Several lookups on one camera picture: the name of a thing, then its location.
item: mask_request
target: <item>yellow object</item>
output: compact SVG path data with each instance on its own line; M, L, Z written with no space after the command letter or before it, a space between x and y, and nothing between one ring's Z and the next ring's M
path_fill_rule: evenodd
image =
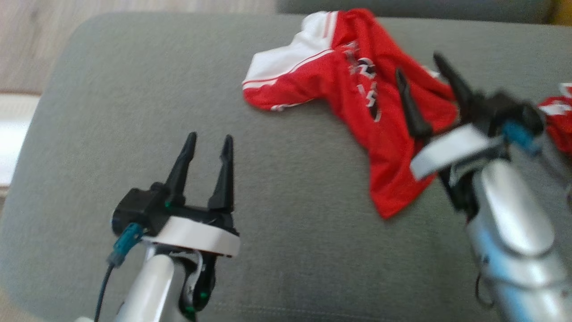
M558 1L552 24L572 26L572 0Z

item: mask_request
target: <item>red stripe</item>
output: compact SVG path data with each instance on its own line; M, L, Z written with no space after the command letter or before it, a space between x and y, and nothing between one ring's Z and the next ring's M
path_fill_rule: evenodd
M331 15L331 13L332 13L332 12L330 11L329 13L326 14L324 37L322 37L322 38L328 37L328 32L329 32L329 16Z
M308 57L308 58L304 59L303 61L299 62L298 64L296 64L296 65L295 65L294 67L292 67L292 69L290 69L287 73L281 74L281 75L276 76L276 77L273 77L273 78L267 78L267 79L264 79L264 80L249 80L249 81L244 82L243 85L248 84L248 83L253 83L253 82L259 82L259 81L275 80L275 79L277 79L278 77L281 77L281 76L286 75L286 74L290 74L294 69L296 69L298 66L304 64L304 63L305 63L307 60L309 60L310 58L314 58L314 57L318 56L319 54L322 54L323 52L327 52L328 50L331 50L331 49L329 49L329 48L328 48L328 49L324 49L324 50L322 50L321 52L319 52L319 53L317 53L317 54L311 55L310 57Z

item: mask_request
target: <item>gray fabric surface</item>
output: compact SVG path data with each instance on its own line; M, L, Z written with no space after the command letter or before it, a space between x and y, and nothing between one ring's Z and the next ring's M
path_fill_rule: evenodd
M367 8L379 17L545 23L552 0L277 0L280 13Z
M464 218L440 183L382 221L366 154L325 104L270 113L243 102L252 55L290 43L301 20L141 13L83 24L39 102L1 218L0 281L12 299L51 321L91 316L115 240L110 213L131 187L164 180L197 131L188 202L206 205L231 133L242 241L237 258L218 262L201 321L495 321L473 299ZM571 29L381 21L422 64L441 50L476 87L539 101L572 79ZM538 163L517 154L517 164L572 264L561 186ZM142 251L113 273L104 321Z

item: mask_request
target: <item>wooden floor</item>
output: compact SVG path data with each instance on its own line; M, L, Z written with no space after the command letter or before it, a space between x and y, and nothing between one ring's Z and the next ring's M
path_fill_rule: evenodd
M73 30L113 11L275 12L274 0L0 0L0 92L41 93Z

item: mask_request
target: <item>gray cushion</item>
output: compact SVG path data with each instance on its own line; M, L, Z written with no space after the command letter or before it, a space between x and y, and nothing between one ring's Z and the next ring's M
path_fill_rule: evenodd
M367 8L380 17L545 23L551 0L277 0L280 13Z
M91 316L109 219L131 187L164 180L190 131L198 146L188 202L206 205L227 133L235 137L236 226L201 321L494 321L473 298L474 268L439 182L390 221L368 196L366 153L322 102L283 113L247 106L256 52L288 44L301 16L110 14L72 36L39 103L0 222L0 281L48 320ZM468 81L539 101L572 79L572 30L381 19L429 66L433 50ZM515 157L572 264L572 221L538 163ZM112 274L110 320L142 263Z

